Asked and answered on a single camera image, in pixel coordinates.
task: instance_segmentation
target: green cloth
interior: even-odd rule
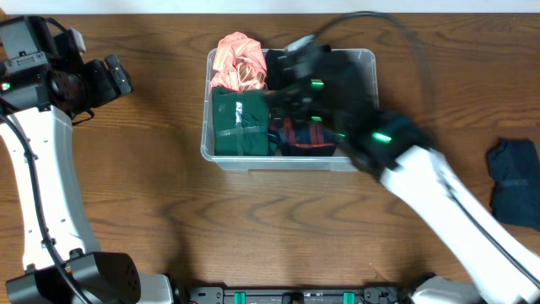
[[[270,117],[262,98],[263,92],[235,92],[221,87],[212,89],[215,155],[273,155],[276,145],[268,140]]]

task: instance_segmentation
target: green led light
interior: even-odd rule
[[[324,83],[320,79],[312,79],[311,80],[311,88],[320,90],[324,88]]]
[[[381,134],[381,133],[378,133],[378,132],[373,133],[372,136],[376,140],[378,140],[380,142],[383,142],[385,144],[388,144],[388,143],[390,143],[392,141],[392,138],[390,136],[386,136],[385,134]]]

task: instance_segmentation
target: clear plastic container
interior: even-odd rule
[[[379,96],[377,90],[377,74],[375,70],[375,55],[367,49],[345,49],[351,58],[358,62],[360,72],[364,75],[366,88],[375,97],[375,106],[378,106]],[[225,171],[248,170],[331,170],[356,171],[349,159],[336,149],[334,156],[326,157],[299,157],[299,156],[215,156],[213,149],[213,120],[212,98],[210,96],[210,80],[216,74],[212,69],[216,49],[208,54],[206,64],[206,89],[204,91],[204,118],[202,120],[201,154],[205,160],[215,162]]]

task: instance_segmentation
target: wooden table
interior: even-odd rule
[[[540,143],[540,16],[405,14],[438,84],[421,100],[406,41],[378,20],[350,21],[322,41],[377,58],[381,106],[438,126],[440,148],[488,208],[486,151],[497,138]],[[323,15],[56,16],[85,38],[86,60],[117,54],[136,92],[76,127],[73,153],[86,214],[103,251],[188,285],[406,285],[426,271],[469,281],[431,229],[364,173],[224,172],[200,153],[208,52],[243,31],[264,47],[310,33]],[[23,274],[23,222],[0,149],[0,281]],[[538,232],[508,226],[540,253]],[[0,301],[7,301],[0,285]]]

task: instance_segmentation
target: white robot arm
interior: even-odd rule
[[[512,237],[463,186],[440,153],[413,146],[380,182],[407,203],[450,248],[487,303],[536,303],[540,258]],[[464,303],[470,287],[426,282],[415,303]]]
[[[69,117],[52,106],[49,111],[30,108],[10,115],[8,119],[28,139],[34,153],[43,214],[58,256],[67,263],[74,253],[87,255],[100,252],[101,247],[84,212],[78,186],[73,163],[73,126]],[[32,273],[53,267],[51,255],[42,245],[23,147],[5,123],[0,125],[0,135],[11,156],[23,210],[24,269]],[[166,276],[138,273],[138,277],[141,289],[139,303],[173,302],[170,282]],[[8,295],[12,303],[28,301],[29,294],[22,291],[25,287],[28,286],[8,284]],[[92,303],[101,303],[100,298],[92,293],[85,294]]]

